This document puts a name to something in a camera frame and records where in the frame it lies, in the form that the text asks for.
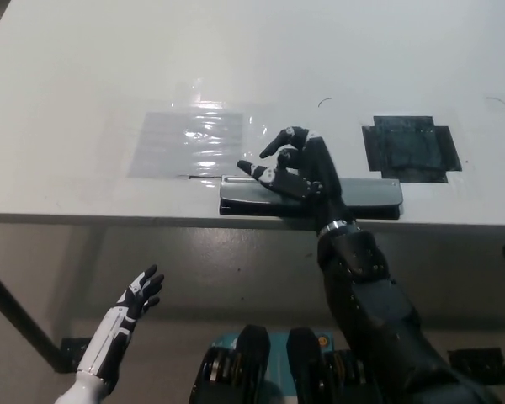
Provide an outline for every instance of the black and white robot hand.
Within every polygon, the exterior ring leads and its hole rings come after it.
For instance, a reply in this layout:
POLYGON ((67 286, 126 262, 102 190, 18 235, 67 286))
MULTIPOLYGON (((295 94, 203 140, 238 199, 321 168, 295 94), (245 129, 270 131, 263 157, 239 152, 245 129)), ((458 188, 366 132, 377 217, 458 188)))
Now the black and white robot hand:
POLYGON ((329 150, 317 132, 299 126, 286 128, 260 153, 260 158, 277 152, 276 168, 244 160, 237 166, 265 188, 308 205, 315 218, 316 232, 337 221, 354 223, 343 203, 340 179, 329 150))
POLYGON ((111 307, 82 356, 75 385, 56 404, 99 404, 115 388, 136 323, 159 302, 164 276, 157 266, 142 272, 111 307))

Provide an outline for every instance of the robotic arm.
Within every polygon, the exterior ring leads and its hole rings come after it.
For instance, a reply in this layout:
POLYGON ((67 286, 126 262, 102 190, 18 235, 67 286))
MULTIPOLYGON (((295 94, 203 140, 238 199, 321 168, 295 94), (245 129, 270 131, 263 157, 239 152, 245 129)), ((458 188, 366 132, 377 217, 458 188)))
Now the robotic arm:
POLYGON ((112 393, 136 322, 159 303, 164 277, 154 276, 156 271, 152 265, 140 274, 107 311, 78 365, 75 384, 56 404, 99 404, 112 393))
POLYGON ((290 127, 260 157, 288 145, 292 147, 279 152, 276 168, 243 160, 237 165, 265 188, 301 200, 310 209, 327 303, 349 347, 372 370, 383 394, 396 403, 500 402, 450 368, 424 337, 419 315, 391 277, 374 235, 359 227, 344 204, 324 140, 312 130, 290 127))

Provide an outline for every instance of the gray floor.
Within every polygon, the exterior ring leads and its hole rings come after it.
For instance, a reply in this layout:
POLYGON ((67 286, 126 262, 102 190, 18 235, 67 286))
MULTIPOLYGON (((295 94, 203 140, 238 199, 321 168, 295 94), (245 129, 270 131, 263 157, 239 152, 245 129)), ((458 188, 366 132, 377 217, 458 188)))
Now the gray floor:
MULTIPOLYGON (((379 242, 442 354, 505 353, 504 237, 379 242)), ((159 263, 162 303, 137 328, 108 402, 186 402, 206 348, 223 332, 247 322, 332 328, 314 249, 315 237, 298 231, 0 225, 0 277, 58 342, 90 336, 128 281, 159 263)), ((0 404, 52 403, 71 383, 0 316, 0 404)))

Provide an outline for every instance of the white robotic arm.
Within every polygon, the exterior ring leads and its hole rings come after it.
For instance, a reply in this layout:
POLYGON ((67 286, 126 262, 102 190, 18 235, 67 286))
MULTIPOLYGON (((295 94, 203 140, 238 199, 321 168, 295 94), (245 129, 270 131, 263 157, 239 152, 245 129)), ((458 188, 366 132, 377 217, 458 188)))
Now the white robotic arm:
POLYGON ((75 384, 55 404, 99 404, 118 383, 121 360, 135 325, 159 302, 163 275, 152 265, 129 285, 93 335, 77 368, 75 384))

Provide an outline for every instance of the white table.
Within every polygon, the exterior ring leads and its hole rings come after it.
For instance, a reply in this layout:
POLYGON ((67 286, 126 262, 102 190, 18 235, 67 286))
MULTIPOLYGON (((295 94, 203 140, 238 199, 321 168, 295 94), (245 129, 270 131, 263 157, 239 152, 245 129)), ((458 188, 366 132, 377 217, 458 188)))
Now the white table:
POLYGON ((374 115, 431 115, 463 171, 404 183, 396 224, 505 227, 505 0, 14 0, 0 23, 0 221, 282 226, 220 216, 216 179, 130 176, 146 114, 198 102, 255 121, 249 157, 301 125, 356 178, 380 176, 361 132, 374 115))

